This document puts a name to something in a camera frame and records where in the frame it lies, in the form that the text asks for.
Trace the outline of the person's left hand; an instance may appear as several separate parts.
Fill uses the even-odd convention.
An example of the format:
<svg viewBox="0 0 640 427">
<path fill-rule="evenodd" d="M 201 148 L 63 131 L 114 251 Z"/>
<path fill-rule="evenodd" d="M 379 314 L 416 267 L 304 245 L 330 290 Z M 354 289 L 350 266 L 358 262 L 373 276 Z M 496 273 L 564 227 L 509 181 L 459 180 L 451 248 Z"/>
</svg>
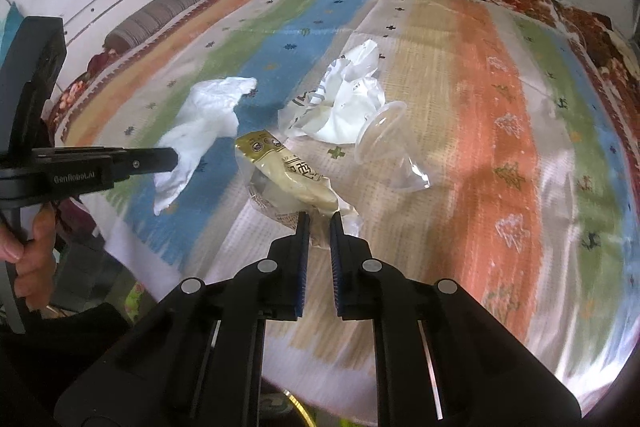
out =
<svg viewBox="0 0 640 427">
<path fill-rule="evenodd" d="M 32 224 L 32 239 L 22 244 L 5 225 L 1 225 L 1 260 L 14 265 L 14 291 L 32 311 L 44 309 L 53 293 L 56 236 L 55 212 L 44 204 Z"/>
</svg>

